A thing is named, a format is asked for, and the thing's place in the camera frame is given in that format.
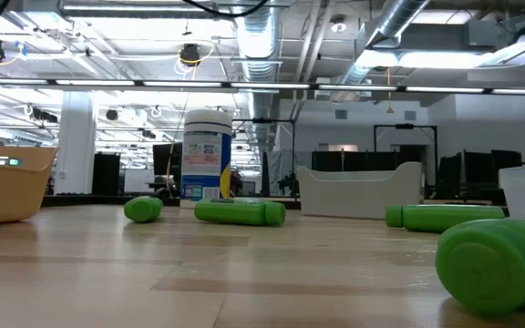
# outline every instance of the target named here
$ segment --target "white column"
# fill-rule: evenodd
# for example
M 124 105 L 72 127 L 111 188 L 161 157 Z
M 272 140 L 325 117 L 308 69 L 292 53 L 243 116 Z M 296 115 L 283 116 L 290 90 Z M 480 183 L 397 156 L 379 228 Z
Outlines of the white column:
M 58 193 L 90 193 L 94 168 L 97 108 L 91 92 L 64 92 L 56 164 Z

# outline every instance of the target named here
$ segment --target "orange storage bin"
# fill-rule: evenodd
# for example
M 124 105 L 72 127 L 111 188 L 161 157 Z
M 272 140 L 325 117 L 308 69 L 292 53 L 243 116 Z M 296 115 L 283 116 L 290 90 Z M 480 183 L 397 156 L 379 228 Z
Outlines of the orange storage bin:
M 19 166 L 0 165 L 0 222 L 25 220 L 40 209 L 56 148 L 2 147 L 0 157 Z

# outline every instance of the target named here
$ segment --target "green plastic bottle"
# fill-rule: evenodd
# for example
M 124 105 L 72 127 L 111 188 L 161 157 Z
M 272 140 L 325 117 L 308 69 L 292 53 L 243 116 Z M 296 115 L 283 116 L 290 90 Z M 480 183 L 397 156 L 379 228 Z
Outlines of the green plastic bottle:
M 445 231 L 437 274 L 447 291 L 476 313 L 525 307 L 525 220 L 478 220 Z
M 281 203 L 264 200 L 200 200 L 194 214 L 207 222 L 282 226 L 285 208 Z
M 155 221 L 161 214 L 163 202 L 155 197 L 142 196 L 125 204 L 125 216 L 137 223 Z
M 471 220 L 502 219 L 497 206 L 478 205 L 391 205 L 386 207 L 386 226 L 409 231 L 443 232 Z

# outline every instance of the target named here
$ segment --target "wooden floor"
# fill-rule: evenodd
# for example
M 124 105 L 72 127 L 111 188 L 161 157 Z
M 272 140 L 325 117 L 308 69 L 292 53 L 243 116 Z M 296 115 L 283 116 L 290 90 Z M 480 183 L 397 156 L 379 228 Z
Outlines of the wooden floor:
M 42 209 L 0 225 L 0 327 L 525 327 L 525 313 L 481 319 L 451 299 L 437 238 L 297 211 L 266 228 Z

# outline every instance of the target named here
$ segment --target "exposed ductwork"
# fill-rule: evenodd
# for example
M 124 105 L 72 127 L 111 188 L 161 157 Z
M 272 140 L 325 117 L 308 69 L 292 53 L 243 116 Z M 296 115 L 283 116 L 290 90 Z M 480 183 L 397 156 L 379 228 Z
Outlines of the exposed ductwork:
M 245 59 L 275 59 L 278 55 L 279 39 L 279 9 L 263 7 L 256 13 L 236 19 L 236 36 L 241 57 Z M 242 63 L 244 78 L 249 82 L 276 82 L 278 66 L 272 62 Z M 268 92 L 252 92 L 249 94 L 249 110 L 251 118 L 278 118 L 279 95 Z M 273 140 L 268 135 L 268 126 L 255 126 L 253 138 L 259 145 L 270 144 Z
M 369 28 L 370 23 L 362 26 L 356 42 L 361 51 L 369 46 L 382 44 L 382 47 L 397 47 L 402 32 L 410 25 L 430 0 L 388 0 L 382 9 L 382 15 L 376 19 L 376 26 Z M 364 81 L 372 67 L 352 64 L 343 74 L 338 84 L 357 85 Z M 335 102 L 358 100 L 359 96 L 349 92 L 333 92 L 330 100 Z

